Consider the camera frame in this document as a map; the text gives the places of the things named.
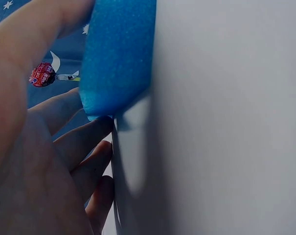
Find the sponge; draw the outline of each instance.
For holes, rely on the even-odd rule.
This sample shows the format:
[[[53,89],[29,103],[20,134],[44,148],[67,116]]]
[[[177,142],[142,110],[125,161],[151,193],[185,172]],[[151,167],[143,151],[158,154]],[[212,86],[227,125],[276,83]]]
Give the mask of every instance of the sponge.
[[[114,115],[151,83],[156,0],[97,0],[80,96],[90,120]]]

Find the white star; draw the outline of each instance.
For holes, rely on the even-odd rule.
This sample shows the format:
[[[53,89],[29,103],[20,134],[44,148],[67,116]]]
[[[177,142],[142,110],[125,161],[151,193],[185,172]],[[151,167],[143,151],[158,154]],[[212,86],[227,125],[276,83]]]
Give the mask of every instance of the white star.
[[[6,3],[6,5],[4,5],[4,10],[5,10],[5,9],[9,9],[9,7],[10,7],[11,5],[13,5],[12,2],[13,2],[13,1],[8,1],[8,2]]]
[[[88,34],[88,31],[89,31],[89,24],[87,24],[84,29],[83,29],[83,34]]]

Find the red lollipop wrapper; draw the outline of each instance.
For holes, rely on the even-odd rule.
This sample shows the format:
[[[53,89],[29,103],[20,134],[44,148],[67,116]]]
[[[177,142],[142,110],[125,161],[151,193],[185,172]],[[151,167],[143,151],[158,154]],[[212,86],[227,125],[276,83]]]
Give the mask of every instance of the red lollipop wrapper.
[[[57,74],[52,65],[48,62],[41,62],[37,68],[32,71],[29,82],[35,87],[46,87],[55,80],[60,81],[80,81],[75,74]]]
[[[41,62],[32,71],[29,82],[35,87],[46,87],[55,81],[55,71],[48,62]]]

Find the white wall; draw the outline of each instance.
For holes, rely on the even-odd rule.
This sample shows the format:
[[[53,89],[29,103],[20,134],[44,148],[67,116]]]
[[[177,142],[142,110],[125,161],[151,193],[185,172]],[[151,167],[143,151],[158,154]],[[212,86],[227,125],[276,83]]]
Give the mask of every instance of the white wall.
[[[117,118],[119,233],[296,235],[296,0],[158,0],[153,81]]]

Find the skin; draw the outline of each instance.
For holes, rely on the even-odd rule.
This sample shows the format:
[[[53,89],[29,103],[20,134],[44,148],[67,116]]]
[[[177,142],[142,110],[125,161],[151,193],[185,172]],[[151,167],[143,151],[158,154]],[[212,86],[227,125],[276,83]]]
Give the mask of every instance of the skin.
[[[101,234],[114,199],[112,178],[102,176],[112,146],[101,140],[113,121],[100,118],[53,142],[82,109],[78,90],[29,110],[26,98],[32,69],[56,38],[88,20],[93,4],[33,0],[0,23],[0,234]]]

